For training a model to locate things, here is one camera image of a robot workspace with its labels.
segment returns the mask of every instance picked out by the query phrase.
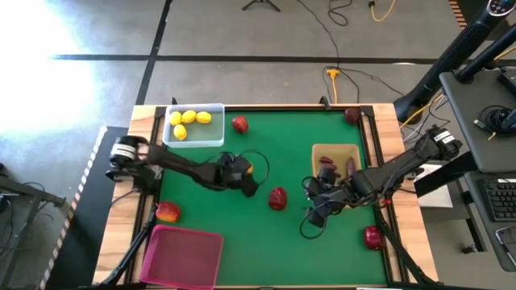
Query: floor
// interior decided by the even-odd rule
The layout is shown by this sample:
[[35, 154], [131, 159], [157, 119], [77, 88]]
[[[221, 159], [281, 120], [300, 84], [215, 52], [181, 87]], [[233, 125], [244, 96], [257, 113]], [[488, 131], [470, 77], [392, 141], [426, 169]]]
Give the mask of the floor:
[[[246, 0], [173, 0], [162, 19], [162, 37], [158, 26], [169, 0], [2, 4], [8, 9], [2, 9], [0, 27], [17, 29], [3, 32], [12, 45], [0, 48], [4, 56], [13, 56], [2, 59], [9, 74], [2, 86], [0, 160], [14, 179], [39, 182], [70, 202], [101, 126], [128, 126], [134, 104], [168, 104], [172, 97], [182, 103], [317, 102], [328, 95], [323, 67], [333, 63], [175, 58], [336, 56], [328, 35], [299, 3], [274, 2], [281, 13], [259, 3], [243, 12]], [[346, 27], [328, 18], [326, 1], [303, 2], [335, 37], [339, 55], [347, 60], [341, 67], [372, 74], [402, 93], [414, 87], [427, 64], [460, 32], [448, 0], [398, 0], [383, 23], [373, 22], [366, 1], [354, 1], [342, 9]], [[345, 2], [335, 0], [333, 5]], [[388, 1], [378, 1], [377, 13], [385, 13], [388, 6]], [[358, 97], [360, 102], [392, 102], [399, 97], [362, 73], [349, 76], [360, 89], [339, 77], [339, 102], [354, 103]], [[450, 119], [447, 128], [464, 140], [448, 104], [436, 114]], [[431, 118], [424, 127], [435, 122], [441, 123]], [[404, 129], [406, 136], [410, 133]], [[23, 205], [15, 205], [14, 211], [23, 215]], [[65, 214], [47, 206], [36, 216], [17, 266], [24, 271], [13, 277], [13, 286], [40, 283]], [[15, 230], [22, 226], [19, 219]], [[458, 245], [471, 243], [465, 223], [426, 222], [444, 283], [500, 289], [516, 283], [516, 275], [505, 273], [492, 251], [459, 252]]]

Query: pink basket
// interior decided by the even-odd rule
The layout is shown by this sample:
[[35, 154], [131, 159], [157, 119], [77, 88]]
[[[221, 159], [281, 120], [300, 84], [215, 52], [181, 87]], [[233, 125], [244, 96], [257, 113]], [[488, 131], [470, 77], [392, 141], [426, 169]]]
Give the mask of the pink basket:
[[140, 279], [177, 288], [213, 289], [222, 249], [220, 234], [155, 226]]

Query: lemon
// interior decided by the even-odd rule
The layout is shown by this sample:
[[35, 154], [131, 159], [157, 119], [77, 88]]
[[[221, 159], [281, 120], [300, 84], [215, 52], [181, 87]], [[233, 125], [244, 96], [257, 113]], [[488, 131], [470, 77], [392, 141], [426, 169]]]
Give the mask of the lemon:
[[195, 115], [197, 115], [197, 114], [195, 114], [194, 110], [187, 110], [181, 116], [181, 122], [183, 122], [185, 124], [189, 124], [195, 120]]
[[174, 127], [174, 136], [181, 141], [186, 139], [186, 128], [181, 124], [176, 125]]
[[181, 124], [181, 113], [175, 111], [170, 115], [170, 125], [176, 126]]
[[211, 115], [208, 112], [199, 112], [197, 114], [196, 118], [197, 118], [197, 122], [200, 122], [203, 124], [207, 124], [207, 123], [211, 122]]

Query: wooden table frame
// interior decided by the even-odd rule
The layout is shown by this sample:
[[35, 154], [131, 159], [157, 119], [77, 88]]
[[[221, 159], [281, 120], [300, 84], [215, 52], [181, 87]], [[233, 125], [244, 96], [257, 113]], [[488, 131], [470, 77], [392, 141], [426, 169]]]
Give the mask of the wooden table frame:
[[[331, 108], [333, 110], [343, 110], [357, 106], [366, 113], [363, 114], [359, 125], [360, 130], [365, 135], [362, 142], [365, 146], [364, 154], [367, 156], [366, 164], [368, 166], [383, 164], [384, 160], [390, 160], [405, 151], [392, 104], [338, 104], [332, 105]], [[163, 106], [136, 106], [133, 110], [128, 134], [143, 136], [152, 142], [161, 144], [164, 122], [155, 122], [155, 120], [159, 121], [162, 118], [159, 115], [160, 112], [162, 115], [164, 110], [156, 109], [160, 107], [164, 108]], [[319, 108], [324, 110], [323, 105], [311, 104], [226, 105], [226, 107], [228, 110], [236, 110], [237, 108], [238, 110], [284, 110], [285, 107], [295, 110], [317, 110]], [[128, 192], [131, 190], [131, 186], [130, 181], [116, 184], [113, 198], [115, 199]], [[413, 189], [414, 185], [412, 182], [406, 181], [403, 188]], [[141, 228], [142, 219], [147, 218], [152, 203], [152, 196], [132, 195], [120, 200], [110, 209], [95, 270], [94, 283], [104, 280], [118, 265], [130, 246], [134, 235]], [[137, 214], [135, 209], [139, 207], [143, 210]], [[402, 243], [414, 261], [427, 276], [437, 280], [437, 273], [416, 195], [397, 192], [393, 196], [392, 210], [384, 210], [383, 214], [385, 220], [393, 226], [393, 231], [399, 232], [401, 235]], [[134, 267], [128, 269], [128, 272], [131, 271], [132, 275], [125, 275], [119, 283], [122, 283], [122, 281], [125, 283], [139, 281], [144, 250], [145, 246], [142, 246], [135, 257]], [[406, 281], [406, 269], [399, 267], [399, 258], [389, 243], [383, 256], [388, 257], [384, 259], [387, 279]]]

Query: keyboard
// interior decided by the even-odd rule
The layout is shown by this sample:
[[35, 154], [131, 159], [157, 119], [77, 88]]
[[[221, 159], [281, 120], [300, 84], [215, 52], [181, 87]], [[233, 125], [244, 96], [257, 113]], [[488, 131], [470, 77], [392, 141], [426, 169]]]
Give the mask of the keyboard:
[[487, 201], [486, 208], [491, 213], [491, 220], [516, 222], [516, 182], [479, 180], [478, 183], [479, 189], [483, 191], [482, 196]]

